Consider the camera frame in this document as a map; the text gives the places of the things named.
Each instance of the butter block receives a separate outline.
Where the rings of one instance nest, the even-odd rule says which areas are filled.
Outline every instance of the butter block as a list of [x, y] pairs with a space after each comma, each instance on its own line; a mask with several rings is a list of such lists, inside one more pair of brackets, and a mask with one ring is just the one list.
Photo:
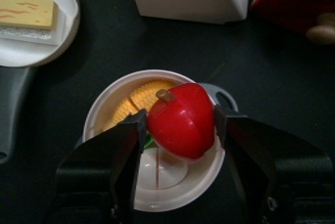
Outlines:
[[56, 13], [52, 0], [0, 0], [0, 25], [52, 29]]

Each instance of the white bowl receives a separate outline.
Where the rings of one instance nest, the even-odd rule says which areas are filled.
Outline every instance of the white bowl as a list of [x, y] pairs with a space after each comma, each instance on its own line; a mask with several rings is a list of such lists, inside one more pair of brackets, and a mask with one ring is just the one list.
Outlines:
[[[138, 87], [155, 79], [167, 79], [174, 81], [175, 84], [194, 82], [179, 73], [159, 69], [138, 71], [119, 78], [104, 89], [91, 106], [83, 127], [84, 141], [101, 132], [111, 112], [121, 100]], [[225, 152], [215, 137], [214, 145], [203, 157], [197, 162], [187, 164], [187, 174], [176, 185], [160, 189], [147, 189], [142, 181], [139, 181], [135, 194], [135, 209], [148, 212], [167, 211], [195, 200], [214, 181], [223, 156]]]

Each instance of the white plate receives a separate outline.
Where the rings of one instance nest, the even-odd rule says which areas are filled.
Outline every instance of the white plate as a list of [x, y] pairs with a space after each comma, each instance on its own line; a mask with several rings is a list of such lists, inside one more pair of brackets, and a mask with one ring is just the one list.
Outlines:
[[0, 38], [0, 66], [40, 66], [67, 50], [76, 36], [80, 11], [77, 0], [53, 0], [65, 15], [64, 36], [58, 45], [45, 45]]

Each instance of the white dish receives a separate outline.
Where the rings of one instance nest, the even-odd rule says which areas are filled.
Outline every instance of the white dish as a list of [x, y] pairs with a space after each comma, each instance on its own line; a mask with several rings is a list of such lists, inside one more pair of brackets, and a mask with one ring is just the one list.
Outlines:
[[65, 15], [64, 35], [58, 45], [45, 45], [0, 38], [0, 66], [40, 66], [54, 60], [67, 50], [76, 36], [80, 9], [77, 0], [53, 0]]
[[[83, 127], [84, 141], [101, 132], [111, 112], [121, 100], [136, 88], [156, 78], [168, 79], [176, 84], [194, 82], [179, 73], [158, 69], [138, 71], [123, 76], [104, 89], [91, 106]], [[225, 152], [219, 140], [215, 138], [214, 145], [205, 153], [203, 158], [188, 163], [187, 174], [176, 185], [158, 190], [147, 189], [147, 185], [143, 186], [144, 184], [138, 180], [135, 209], [146, 212], [160, 212], [182, 207], [195, 200], [215, 179], [223, 157]]]

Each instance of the gray handle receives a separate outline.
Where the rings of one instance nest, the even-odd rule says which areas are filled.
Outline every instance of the gray handle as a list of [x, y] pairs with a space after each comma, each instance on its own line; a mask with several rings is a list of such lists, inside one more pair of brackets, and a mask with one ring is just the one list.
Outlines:
[[0, 163], [13, 153], [18, 115], [33, 74], [32, 67], [0, 67]]

